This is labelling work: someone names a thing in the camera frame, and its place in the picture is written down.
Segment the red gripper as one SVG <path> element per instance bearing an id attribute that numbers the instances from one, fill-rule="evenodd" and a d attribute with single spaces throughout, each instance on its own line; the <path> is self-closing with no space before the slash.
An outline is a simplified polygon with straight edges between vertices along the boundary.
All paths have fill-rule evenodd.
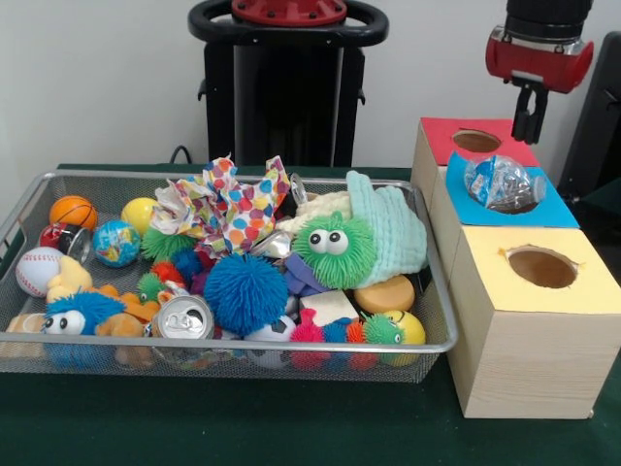
<path id="1" fill-rule="evenodd" d="M 541 43 L 512 36 L 496 26 L 488 39 L 485 63 L 491 76 L 504 81 L 525 80 L 544 87 L 521 87 L 518 95 L 512 137 L 516 141 L 539 142 L 549 91 L 569 93 L 585 78 L 594 56 L 593 42 L 578 39 L 569 43 Z M 535 109 L 529 111 L 535 93 Z"/>

